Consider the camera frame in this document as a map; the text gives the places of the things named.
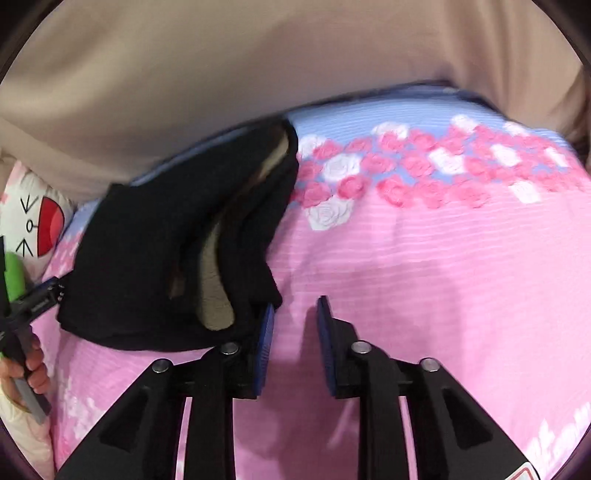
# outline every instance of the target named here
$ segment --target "black clamp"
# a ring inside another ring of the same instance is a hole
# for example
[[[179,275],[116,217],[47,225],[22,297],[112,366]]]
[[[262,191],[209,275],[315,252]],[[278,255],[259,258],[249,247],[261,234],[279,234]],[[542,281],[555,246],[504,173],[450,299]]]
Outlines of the black clamp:
[[[390,358],[359,340],[353,325],[333,318],[326,297],[318,300],[317,326],[331,394],[361,400],[359,480],[408,480],[401,397],[420,480],[506,480],[524,465],[535,475],[523,453],[437,360],[416,365]]]
[[[235,479],[232,403],[260,395],[273,325],[269,306],[252,339],[218,346],[186,364],[153,362],[82,440],[56,480],[174,479],[188,398],[184,478]]]

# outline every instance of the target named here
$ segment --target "green handle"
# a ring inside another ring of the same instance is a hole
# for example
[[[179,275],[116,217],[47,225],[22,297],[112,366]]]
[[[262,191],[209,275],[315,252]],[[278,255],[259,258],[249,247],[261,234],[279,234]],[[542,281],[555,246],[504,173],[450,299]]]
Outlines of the green handle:
[[[6,290],[8,301],[15,301],[27,292],[27,283],[25,282],[25,269],[21,258],[12,252],[4,254],[6,271],[4,280],[6,281]]]

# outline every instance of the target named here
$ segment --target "silver bolt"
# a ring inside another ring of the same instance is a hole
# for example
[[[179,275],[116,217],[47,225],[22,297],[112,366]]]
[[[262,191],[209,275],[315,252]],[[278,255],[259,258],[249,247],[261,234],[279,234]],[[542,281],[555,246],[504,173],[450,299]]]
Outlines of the silver bolt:
[[[423,358],[421,360],[421,367],[423,367],[423,370],[426,370],[427,372],[436,372],[439,370],[441,365],[434,358]]]
[[[351,345],[351,350],[355,353],[370,353],[371,345],[368,342],[355,342]]]
[[[166,360],[165,358],[161,358],[160,360],[156,360],[152,364],[152,371],[157,374],[163,374],[168,370],[170,367],[170,360]]]
[[[240,346],[236,342],[224,343],[220,348],[224,355],[234,355],[240,350]]]

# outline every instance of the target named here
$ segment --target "human hand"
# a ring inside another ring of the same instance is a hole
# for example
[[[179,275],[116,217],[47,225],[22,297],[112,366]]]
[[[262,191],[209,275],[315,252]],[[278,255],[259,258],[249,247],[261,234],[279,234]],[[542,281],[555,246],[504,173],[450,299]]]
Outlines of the human hand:
[[[28,383],[37,394],[45,394],[49,391],[50,380],[47,375],[47,367],[43,363],[44,354],[41,349],[41,342],[37,335],[33,335],[32,348],[27,355],[27,368],[32,372],[29,376]],[[0,359],[0,386],[4,390],[5,395],[14,403],[25,407],[22,402],[21,394],[18,392],[13,380],[15,378],[22,378],[24,375],[23,368],[16,362],[8,358]]]

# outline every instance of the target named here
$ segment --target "black cloth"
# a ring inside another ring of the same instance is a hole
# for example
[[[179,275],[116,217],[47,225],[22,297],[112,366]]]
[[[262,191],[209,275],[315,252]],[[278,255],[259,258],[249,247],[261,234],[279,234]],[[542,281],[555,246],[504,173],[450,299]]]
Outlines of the black cloth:
[[[235,314],[207,330],[196,316],[199,252],[212,222],[287,131],[285,157],[240,202],[224,210],[217,261]],[[297,136],[283,122],[261,125],[140,185],[113,185],[90,220],[58,313],[62,328],[121,350],[206,348],[252,333],[282,299],[265,260],[296,182]],[[175,264],[186,292],[169,298]]]

